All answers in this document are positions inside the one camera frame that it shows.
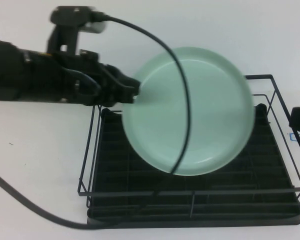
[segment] plate rim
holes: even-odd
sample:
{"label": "plate rim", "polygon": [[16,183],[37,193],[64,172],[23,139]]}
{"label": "plate rim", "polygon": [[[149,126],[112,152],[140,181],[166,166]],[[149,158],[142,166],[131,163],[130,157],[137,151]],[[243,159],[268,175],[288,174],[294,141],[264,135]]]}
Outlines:
{"label": "plate rim", "polygon": [[[253,126],[254,126],[254,120],[255,120],[255,108],[254,108],[254,102],[253,102],[253,98],[252,98],[252,93],[251,93],[251,90],[248,86],[248,83],[247,83],[247,80],[246,78],[244,77],[244,75],[239,71],[239,69],[233,64],[231,63],[229,60],[227,60],[225,57],[219,55],[218,53],[216,52],[213,52],[211,50],[208,50],[208,49],[204,49],[204,48],[199,48],[199,47],[178,47],[178,48],[175,48],[173,49],[173,51],[176,53],[177,57],[178,55],[183,52],[183,51],[196,51],[196,52],[200,52],[202,54],[208,54],[208,55],[211,55],[213,56],[214,58],[217,59],[218,62],[225,62],[226,64],[228,64],[232,70],[234,70],[235,74],[237,75],[237,77],[235,79],[237,79],[237,82],[238,82],[238,85],[242,88],[243,92],[244,92],[244,100],[245,101],[248,101],[246,102],[246,105],[249,105],[250,106],[250,110],[247,109],[247,112],[250,112],[248,114],[249,116],[249,120],[247,120],[249,123],[247,123],[247,126],[246,126],[246,129],[248,130],[247,131],[247,134],[244,135],[244,137],[240,138],[241,140],[241,144],[240,144],[240,147],[238,147],[239,150],[235,151],[235,153],[233,153],[231,156],[229,156],[228,160],[227,161],[224,161],[222,164],[219,164],[217,167],[213,168],[212,170],[207,170],[207,171],[204,171],[203,168],[204,167],[199,167],[199,168],[194,168],[194,170],[201,170],[201,171],[197,171],[195,173],[192,173],[192,174],[184,174],[184,173],[180,173],[179,172],[179,169],[177,169],[175,175],[179,175],[179,176],[198,176],[198,175],[203,175],[203,174],[207,174],[207,173],[211,173],[211,172],[214,172],[222,167],[224,167],[225,165],[227,165],[228,163],[230,163],[245,147],[245,145],[247,144],[250,136],[251,136],[251,133],[253,131]],[[133,76],[135,79],[139,79],[140,76],[148,76],[149,74],[151,74],[153,72],[154,69],[158,68],[161,66],[160,64],[160,61],[158,62],[158,60],[161,60],[162,58],[165,58],[167,55],[166,52],[163,52],[163,53],[160,53],[158,55],[156,55],[155,57],[153,57],[152,59],[150,59],[148,62],[146,62],[138,71],[137,73]],[[128,115],[125,114],[125,112],[129,112],[128,109],[130,109],[129,107],[130,104],[123,104],[123,110],[122,110],[122,123],[123,123],[123,129],[124,129],[124,132],[125,132],[125,135],[129,141],[129,143],[131,144],[131,142],[137,142],[137,141],[133,141],[132,138],[134,136],[133,134],[133,131],[132,131],[132,128],[130,127],[130,129],[127,129],[127,126],[129,126],[129,120],[128,120]],[[162,167],[160,166],[157,166],[155,161],[148,161],[148,159],[146,159],[147,157],[143,157],[144,153],[143,152],[147,152],[144,150],[143,147],[141,147],[141,149],[143,149],[143,152],[140,152],[138,147],[137,149],[135,148],[135,146],[133,146],[133,144],[131,144],[132,148],[135,150],[135,152],[144,160],[146,161],[149,165],[153,166],[154,168],[156,169],[159,169],[165,173],[169,173],[169,171],[167,171],[166,169],[162,169]]]}

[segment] rack tray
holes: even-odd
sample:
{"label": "rack tray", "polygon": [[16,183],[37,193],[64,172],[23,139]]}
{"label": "rack tray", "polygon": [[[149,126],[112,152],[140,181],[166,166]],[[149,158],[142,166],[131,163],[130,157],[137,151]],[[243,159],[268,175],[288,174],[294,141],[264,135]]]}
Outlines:
{"label": "rack tray", "polygon": [[[243,151],[223,168],[200,176],[172,177],[170,185],[129,222],[115,228],[171,228],[296,225],[300,223],[300,187],[294,187],[274,137],[268,114],[275,95],[289,120],[289,112],[271,75],[246,76],[270,79],[274,87],[271,100],[255,107],[252,135]],[[78,192],[87,196],[89,223],[112,222],[127,216],[146,202],[154,186],[168,176],[141,159],[130,146],[119,111],[100,111],[89,183],[83,175],[90,145],[92,125],[83,161]],[[287,142],[285,146],[290,153]],[[291,156],[295,171],[300,175]]]}

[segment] white wall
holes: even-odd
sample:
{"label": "white wall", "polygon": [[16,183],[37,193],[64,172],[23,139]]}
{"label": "white wall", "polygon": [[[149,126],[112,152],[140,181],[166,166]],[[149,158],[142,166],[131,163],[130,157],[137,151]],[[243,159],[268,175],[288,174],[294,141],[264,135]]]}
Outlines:
{"label": "white wall", "polygon": [[[44,51],[57,5],[88,5],[131,21],[171,47],[216,51],[244,74],[273,74],[279,87],[300,90],[300,0],[5,0],[0,39]],[[132,75],[162,51],[146,37],[116,23],[102,34],[83,33],[79,47]]]}

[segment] light green plate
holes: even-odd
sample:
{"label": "light green plate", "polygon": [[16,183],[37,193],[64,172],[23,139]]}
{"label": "light green plate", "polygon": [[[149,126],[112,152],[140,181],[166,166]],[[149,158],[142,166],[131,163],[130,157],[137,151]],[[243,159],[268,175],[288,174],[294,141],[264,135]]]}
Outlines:
{"label": "light green plate", "polygon": [[[192,130],[176,175],[215,171],[246,145],[254,125],[254,105],[246,79],[224,57],[206,49],[174,50],[189,84]],[[185,92],[167,53],[149,61],[134,76],[141,81],[134,104],[123,106],[125,134],[133,149],[153,167],[170,172],[186,133]]]}

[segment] robotic arm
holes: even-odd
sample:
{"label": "robotic arm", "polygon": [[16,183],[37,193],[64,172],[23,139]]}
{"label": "robotic arm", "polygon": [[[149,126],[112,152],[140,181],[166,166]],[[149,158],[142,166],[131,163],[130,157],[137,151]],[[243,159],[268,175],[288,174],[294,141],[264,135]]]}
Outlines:
{"label": "robotic arm", "polygon": [[75,55],[79,31],[100,33],[87,6],[57,7],[47,53],[18,49],[0,41],[0,101],[103,105],[133,103],[140,83],[114,66],[99,63],[95,52]]}

